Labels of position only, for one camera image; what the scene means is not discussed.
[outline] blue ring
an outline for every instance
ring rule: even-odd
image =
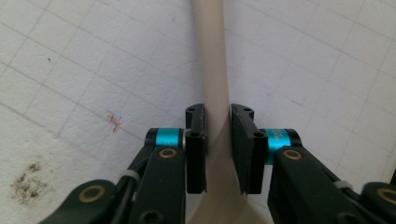
[[[167,146],[167,147],[178,147],[179,129],[177,128],[160,128],[157,132],[157,138],[155,145]]]
[[[268,135],[268,160],[267,165],[274,163],[274,156],[278,149],[290,147],[291,141],[288,132],[284,129],[265,129]]]

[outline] mounting hole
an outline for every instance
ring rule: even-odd
[[[376,191],[376,193],[384,201],[387,201],[388,203],[393,203],[396,205],[396,200],[395,200],[396,191],[395,190],[381,188],[381,189],[378,189]]]
[[[155,210],[149,210],[143,213],[139,218],[139,224],[161,224],[163,221],[163,214]]]
[[[291,160],[294,160],[294,161],[298,161],[303,157],[303,155],[301,155],[300,152],[294,151],[294,150],[285,150],[283,152],[283,155]]]
[[[177,152],[172,148],[166,148],[160,151],[160,156],[164,159],[174,158]]]
[[[200,134],[199,133],[190,133],[191,137],[198,137]]]
[[[338,224],[360,224],[361,222],[353,214],[341,213],[341,214],[337,215],[337,223]]]
[[[78,199],[82,203],[93,203],[100,199],[105,194],[105,191],[106,189],[102,185],[89,186],[79,193]]]
[[[256,137],[264,137],[264,134],[263,133],[254,133],[254,136],[256,136]]]

